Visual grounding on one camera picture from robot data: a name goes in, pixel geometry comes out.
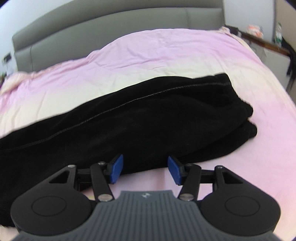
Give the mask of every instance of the gray plastic base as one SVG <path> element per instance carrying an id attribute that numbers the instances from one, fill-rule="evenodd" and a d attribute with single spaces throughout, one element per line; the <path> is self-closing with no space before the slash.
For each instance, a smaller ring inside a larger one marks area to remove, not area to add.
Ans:
<path id="1" fill-rule="evenodd" d="M 14 241 L 280 241 L 272 232 L 239 237 L 210 225 L 197 205 L 176 199 L 172 191 L 128 192 L 99 203 L 75 230 L 51 237 L 21 232 Z"/>

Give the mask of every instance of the black circular joint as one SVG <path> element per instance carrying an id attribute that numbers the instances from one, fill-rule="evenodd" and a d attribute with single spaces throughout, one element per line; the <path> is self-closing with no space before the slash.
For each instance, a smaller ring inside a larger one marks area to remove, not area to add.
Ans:
<path id="1" fill-rule="evenodd" d="M 44 196 L 33 202 L 32 210 L 37 215 L 51 217 L 63 212 L 66 206 L 66 201 L 61 197 Z"/>
<path id="2" fill-rule="evenodd" d="M 79 227 L 89 218 L 91 210 L 91 203 L 83 194 L 67 185 L 50 184 L 19 196 L 10 215 L 19 230 L 52 236 Z"/>
<path id="3" fill-rule="evenodd" d="M 207 195 L 200 204 L 204 218 L 219 230 L 238 236 L 256 236 L 274 230 L 280 208 L 260 189 L 229 184 Z"/>
<path id="4" fill-rule="evenodd" d="M 234 215 L 248 217 L 259 211 L 260 204 L 251 197 L 236 196 L 229 198 L 225 202 L 225 208 Z"/>

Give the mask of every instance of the metal screw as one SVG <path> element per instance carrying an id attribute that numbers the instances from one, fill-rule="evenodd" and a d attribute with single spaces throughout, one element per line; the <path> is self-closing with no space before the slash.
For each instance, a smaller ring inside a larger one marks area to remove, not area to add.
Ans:
<path id="1" fill-rule="evenodd" d="M 181 199 L 182 201 L 192 201 L 194 199 L 194 196 L 190 193 L 183 193 L 180 195 L 179 199 Z"/>
<path id="2" fill-rule="evenodd" d="M 100 202 L 109 202 L 113 199 L 113 197 L 110 194 L 101 194 L 98 196 L 98 200 Z"/>

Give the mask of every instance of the water bottle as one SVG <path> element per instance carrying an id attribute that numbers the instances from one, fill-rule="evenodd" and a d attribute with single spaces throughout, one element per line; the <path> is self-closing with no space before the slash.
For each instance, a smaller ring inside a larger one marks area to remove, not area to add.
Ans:
<path id="1" fill-rule="evenodd" d="M 274 42 L 277 46 L 281 47 L 282 41 L 283 41 L 283 35 L 281 31 L 281 24 L 278 23 L 276 26 L 276 36 L 275 36 Z"/>

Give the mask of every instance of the upholstered leather headboard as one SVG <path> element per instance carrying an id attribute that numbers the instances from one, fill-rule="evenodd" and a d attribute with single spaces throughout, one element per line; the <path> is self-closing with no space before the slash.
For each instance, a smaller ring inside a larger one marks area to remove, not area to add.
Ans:
<path id="1" fill-rule="evenodd" d="M 219 29 L 223 0 L 74 0 L 13 37 L 19 71 L 86 57 L 113 40 L 157 28 Z"/>

